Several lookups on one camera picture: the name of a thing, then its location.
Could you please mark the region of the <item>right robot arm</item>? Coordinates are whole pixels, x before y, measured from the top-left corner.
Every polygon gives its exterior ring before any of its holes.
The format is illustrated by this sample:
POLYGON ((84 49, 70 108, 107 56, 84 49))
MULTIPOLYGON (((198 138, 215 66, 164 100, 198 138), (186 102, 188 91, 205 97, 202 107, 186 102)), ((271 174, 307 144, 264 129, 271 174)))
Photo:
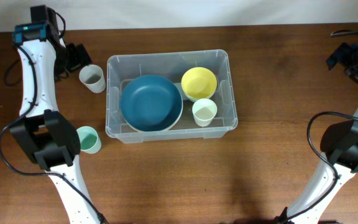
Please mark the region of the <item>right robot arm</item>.
MULTIPOLYGON (((332 37, 358 35, 354 30, 337 30, 332 37)), ((329 69, 341 64, 345 74, 358 84, 358 45, 342 43, 327 59, 329 69)), ((358 107, 354 115, 331 111, 331 116, 344 118, 330 125, 313 148, 320 162, 302 194, 274 223, 321 223, 321 215, 340 188, 358 173, 358 107)))

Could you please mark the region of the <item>cream cup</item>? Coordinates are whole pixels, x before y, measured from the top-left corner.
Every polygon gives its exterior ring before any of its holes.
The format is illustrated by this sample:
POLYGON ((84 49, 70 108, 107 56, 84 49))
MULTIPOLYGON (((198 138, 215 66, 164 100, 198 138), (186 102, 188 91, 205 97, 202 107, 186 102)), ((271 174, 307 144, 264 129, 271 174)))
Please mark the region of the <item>cream cup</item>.
POLYGON ((208 126, 217 112, 218 108, 215 102, 207 98, 197 100, 192 106, 195 123, 201 127, 208 126))

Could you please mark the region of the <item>grey cup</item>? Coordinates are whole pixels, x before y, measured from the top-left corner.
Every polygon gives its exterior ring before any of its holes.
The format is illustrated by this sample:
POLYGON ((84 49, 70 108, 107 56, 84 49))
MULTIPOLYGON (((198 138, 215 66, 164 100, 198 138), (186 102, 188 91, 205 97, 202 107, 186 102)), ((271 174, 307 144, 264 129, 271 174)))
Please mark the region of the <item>grey cup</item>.
POLYGON ((106 88, 103 70, 97 65, 83 67, 80 70, 79 79, 93 93, 101 93, 106 88))

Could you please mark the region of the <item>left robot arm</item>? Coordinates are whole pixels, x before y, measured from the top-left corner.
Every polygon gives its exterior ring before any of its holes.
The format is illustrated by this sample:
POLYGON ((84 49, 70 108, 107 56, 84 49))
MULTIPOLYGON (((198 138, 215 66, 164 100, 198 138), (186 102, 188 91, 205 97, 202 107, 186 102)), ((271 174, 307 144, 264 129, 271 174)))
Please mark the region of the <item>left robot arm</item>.
POLYGON ((19 117, 6 127, 27 158, 53 182, 70 223, 106 223, 93 205, 80 170, 80 139, 60 114, 55 80, 66 71, 69 53, 59 17, 46 5, 32 6, 31 22, 12 33, 22 65, 23 99, 19 117))

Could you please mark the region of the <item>light green bowl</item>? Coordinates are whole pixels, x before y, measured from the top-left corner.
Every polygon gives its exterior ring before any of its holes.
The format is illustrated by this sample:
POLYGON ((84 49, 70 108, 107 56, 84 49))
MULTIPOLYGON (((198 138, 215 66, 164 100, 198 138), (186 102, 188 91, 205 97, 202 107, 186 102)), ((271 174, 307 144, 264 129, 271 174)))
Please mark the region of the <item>light green bowl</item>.
POLYGON ((210 99, 215 92, 214 91, 206 91, 206 90, 202 90, 202 91, 191 91, 191 90, 184 90, 183 91, 185 96, 192 102, 196 102, 197 100, 206 98, 206 99, 210 99))

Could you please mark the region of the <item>dark blue plate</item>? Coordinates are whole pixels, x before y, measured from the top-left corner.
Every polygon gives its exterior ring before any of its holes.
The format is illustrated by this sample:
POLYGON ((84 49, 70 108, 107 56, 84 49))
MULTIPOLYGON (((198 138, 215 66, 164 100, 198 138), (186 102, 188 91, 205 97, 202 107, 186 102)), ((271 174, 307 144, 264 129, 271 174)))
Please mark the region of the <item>dark blue plate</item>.
POLYGON ((180 92, 169 79, 157 75, 135 78, 124 88, 121 95, 121 112, 125 107, 156 108, 183 105, 180 92))

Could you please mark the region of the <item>green cup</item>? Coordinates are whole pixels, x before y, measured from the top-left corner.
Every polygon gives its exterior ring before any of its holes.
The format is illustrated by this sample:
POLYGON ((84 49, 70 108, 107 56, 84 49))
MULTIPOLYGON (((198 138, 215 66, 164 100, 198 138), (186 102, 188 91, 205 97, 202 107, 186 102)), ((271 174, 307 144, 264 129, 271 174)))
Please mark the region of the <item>green cup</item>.
POLYGON ((80 139, 80 149, 88 154, 96 154, 101 149, 101 140, 97 131, 90 126, 82 126, 76 130, 80 139))

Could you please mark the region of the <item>cream plate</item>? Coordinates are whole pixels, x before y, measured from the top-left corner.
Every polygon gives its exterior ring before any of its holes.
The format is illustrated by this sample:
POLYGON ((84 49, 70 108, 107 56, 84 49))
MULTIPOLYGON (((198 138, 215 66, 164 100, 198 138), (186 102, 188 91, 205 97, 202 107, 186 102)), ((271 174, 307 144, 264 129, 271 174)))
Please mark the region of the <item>cream plate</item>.
POLYGON ((168 131, 179 122, 183 105, 179 107, 156 107, 144 108, 143 106, 129 109, 125 107, 122 111, 125 122, 137 132, 168 131))

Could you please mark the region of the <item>yellow bowl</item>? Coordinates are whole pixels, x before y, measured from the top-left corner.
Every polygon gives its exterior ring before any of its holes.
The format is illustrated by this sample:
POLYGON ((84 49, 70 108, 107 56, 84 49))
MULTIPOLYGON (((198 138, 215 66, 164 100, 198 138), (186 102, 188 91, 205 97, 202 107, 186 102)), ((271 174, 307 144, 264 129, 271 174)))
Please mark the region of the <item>yellow bowl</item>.
POLYGON ((194 67, 184 73, 181 78, 181 86, 184 90, 191 91, 216 91, 218 80, 215 74, 204 67, 194 67))

